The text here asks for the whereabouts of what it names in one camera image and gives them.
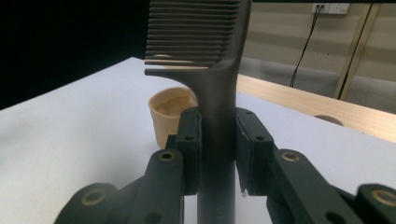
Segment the cable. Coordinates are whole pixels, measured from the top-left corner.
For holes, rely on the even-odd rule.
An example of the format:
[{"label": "cable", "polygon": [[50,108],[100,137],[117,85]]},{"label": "cable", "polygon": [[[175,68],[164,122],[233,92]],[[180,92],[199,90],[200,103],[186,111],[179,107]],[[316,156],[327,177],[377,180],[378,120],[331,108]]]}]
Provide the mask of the cable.
[{"label": "cable", "polygon": [[309,33],[309,37],[306,40],[306,43],[305,43],[305,46],[304,46],[304,49],[303,49],[303,53],[301,54],[301,57],[300,57],[300,61],[297,63],[296,69],[294,69],[293,76],[291,77],[290,86],[292,88],[294,88],[294,80],[295,80],[295,78],[297,76],[298,67],[300,66],[300,62],[301,62],[301,60],[304,57],[306,46],[308,46],[309,39],[311,39],[311,35],[314,32],[315,24],[317,23],[317,19],[318,19],[319,13],[320,13],[320,11],[322,9],[323,9],[323,6],[317,6],[317,9],[315,10],[314,19],[312,20],[311,32]]}]

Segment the wooden surface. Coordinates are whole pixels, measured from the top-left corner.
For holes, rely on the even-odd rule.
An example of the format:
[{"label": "wooden surface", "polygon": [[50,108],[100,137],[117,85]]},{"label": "wooden surface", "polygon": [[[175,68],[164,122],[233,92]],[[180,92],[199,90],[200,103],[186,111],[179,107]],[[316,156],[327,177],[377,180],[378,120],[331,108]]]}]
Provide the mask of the wooden surface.
[{"label": "wooden surface", "polygon": [[307,115],[339,119],[345,127],[396,142],[396,115],[239,75],[237,90]]}]

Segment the dark background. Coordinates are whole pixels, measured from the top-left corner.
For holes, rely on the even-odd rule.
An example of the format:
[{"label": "dark background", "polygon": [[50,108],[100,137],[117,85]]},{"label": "dark background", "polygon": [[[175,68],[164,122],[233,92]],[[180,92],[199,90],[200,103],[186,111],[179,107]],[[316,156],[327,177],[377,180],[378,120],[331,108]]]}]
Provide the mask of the dark background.
[{"label": "dark background", "polygon": [[143,59],[148,20],[149,0],[0,3],[0,109]]}]

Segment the cup rim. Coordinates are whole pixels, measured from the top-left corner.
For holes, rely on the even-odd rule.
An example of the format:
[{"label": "cup rim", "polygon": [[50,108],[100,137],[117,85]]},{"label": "cup rim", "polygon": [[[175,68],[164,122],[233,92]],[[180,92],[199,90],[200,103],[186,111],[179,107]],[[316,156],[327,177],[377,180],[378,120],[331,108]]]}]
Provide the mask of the cup rim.
[{"label": "cup rim", "polygon": [[159,91],[159,92],[155,93],[153,96],[151,96],[149,98],[149,100],[148,100],[148,107],[150,108],[150,111],[154,112],[155,114],[160,115],[160,116],[162,116],[164,118],[169,118],[169,119],[178,119],[178,118],[180,118],[180,115],[165,115],[165,114],[162,114],[162,113],[158,112],[156,109],[154,109],[151,106],[151,102],[156,96],[158,96],[158,95],[160,95],[160,94],[162,94],[164,92],[172,91],[172,90],[183,90],[183,91],[187,91],[188,93],[191,92],[191,90],[189,88],[187,88],[187,87],[172,87],[172,88],[168,88],[168,89],[164,89],[162,91]]}]

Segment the comb teeth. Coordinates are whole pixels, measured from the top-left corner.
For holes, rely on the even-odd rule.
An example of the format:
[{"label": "comb teeth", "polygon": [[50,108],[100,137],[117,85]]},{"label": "comb teeth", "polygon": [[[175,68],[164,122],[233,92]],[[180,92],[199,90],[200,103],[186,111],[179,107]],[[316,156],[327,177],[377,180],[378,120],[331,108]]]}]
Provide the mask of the comb teeth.
[{"label": "comb teeth", "polygon": [[210,67],[232,40],[240,0],[151,0],[146,64]]}]

